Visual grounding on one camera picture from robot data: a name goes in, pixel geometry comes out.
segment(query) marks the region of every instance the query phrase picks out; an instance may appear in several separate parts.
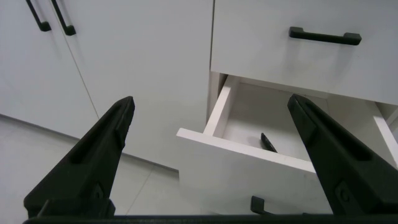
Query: drawer front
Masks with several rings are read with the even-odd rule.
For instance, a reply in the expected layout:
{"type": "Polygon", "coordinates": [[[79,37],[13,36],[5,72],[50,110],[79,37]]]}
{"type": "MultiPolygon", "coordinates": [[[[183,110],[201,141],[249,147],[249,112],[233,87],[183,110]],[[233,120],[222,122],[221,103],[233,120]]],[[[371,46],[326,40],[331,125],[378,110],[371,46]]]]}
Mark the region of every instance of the drawer front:
{"type": "Polygon", "coordinates": [[[250,199],[276,214],[331,213],[308,161],[180,129],[180,189],[194,203],[222,215],[250,215],[250,199]]]}
{"type": "Polygon", "coordinates": [[[217,0],[211,71],[398,105],[398,1],[217,0]],[[289,37],[362,37],[343,45],[289,37]]]}

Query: closed drawer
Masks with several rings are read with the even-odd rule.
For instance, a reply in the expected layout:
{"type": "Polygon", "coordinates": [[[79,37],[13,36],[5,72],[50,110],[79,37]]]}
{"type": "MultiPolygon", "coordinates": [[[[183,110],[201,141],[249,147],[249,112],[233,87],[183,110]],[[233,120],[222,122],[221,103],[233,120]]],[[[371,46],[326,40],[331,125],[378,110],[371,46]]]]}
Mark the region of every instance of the closed drawer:
{"type": "Polygon", "coordinates": [[[398,105],[398,1],[215,1],[211,71],[398,105]],[[362,37],[343,45],[289,37],[362,37]]]}
{"type": "MultiPolygon", "coordinates": [[[[287,108],[292,93],[249,83],[229,76],[204,132],[178,131],[189,146],[180,152],[182,192],[221,214],[250,214],[252,195],[272,213],[331,213],[287,108]],[[261,149],[261,133],[278,153],[261,149]]],[[[374,102],[306,97],[396,167],[398,145],[374,102]]]]}

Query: open drawer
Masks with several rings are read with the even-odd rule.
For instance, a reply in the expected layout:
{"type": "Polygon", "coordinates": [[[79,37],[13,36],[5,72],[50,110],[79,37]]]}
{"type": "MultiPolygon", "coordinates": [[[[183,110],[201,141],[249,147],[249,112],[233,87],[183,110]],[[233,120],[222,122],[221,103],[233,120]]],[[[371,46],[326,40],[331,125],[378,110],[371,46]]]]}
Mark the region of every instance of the open drawer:
{"type": "MultiPolygon", "coordinates": [[[[180,152],[184,196],[220,214],[252,214],[253,195],[271,213],[331,213],[287,108],[291,95],[229,76],[204,132],[177,133],[190,144],[180,152]],[[261,148],[261,133],[278,153],[261,148]]],[[[306,97],[397,167],[398,145],[374,102],[306,97]]]]}

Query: cabinet door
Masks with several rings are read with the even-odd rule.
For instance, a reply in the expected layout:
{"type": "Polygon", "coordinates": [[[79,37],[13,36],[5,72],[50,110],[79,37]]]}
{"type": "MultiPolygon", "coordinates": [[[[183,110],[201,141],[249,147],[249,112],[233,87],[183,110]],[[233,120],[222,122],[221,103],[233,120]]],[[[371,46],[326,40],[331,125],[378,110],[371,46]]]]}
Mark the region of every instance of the cabinet door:
{"type": "Polygon", "coordinates": [[[0,2],[0,113],[73,137],[98,120],[53,9],[32,0],[0,2]]]}
{"type": "Polygon", "coordinates": [[[131,95],[123,152],[178,169],[179,127],[206,124],[213,1],[64,1],[66,36],[98,115],[131,95]]]}

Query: floor tile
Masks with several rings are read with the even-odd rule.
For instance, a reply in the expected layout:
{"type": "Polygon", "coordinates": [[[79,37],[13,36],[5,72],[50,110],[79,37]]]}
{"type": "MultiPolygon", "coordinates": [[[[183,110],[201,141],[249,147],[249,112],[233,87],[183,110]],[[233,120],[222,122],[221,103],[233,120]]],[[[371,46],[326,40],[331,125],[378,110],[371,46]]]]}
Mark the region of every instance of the floor tile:
{"type": "Polygon", "coordinates": [[[148,162],[122,155],[110,196],[116,207],[115,215],[127,214],[153,166],[148,162]]]}
{"type": "Polygon", "coordinates": [[[40,134],[27,126],[0,139],[0,223],[27,219],[23,199],[76,141],[40,134]]]}
{"type": "Polygon", "coordinates": [[[203,213],[181,195],[178,173],[155,166],[128,215],[200,215],[203,213]]]}

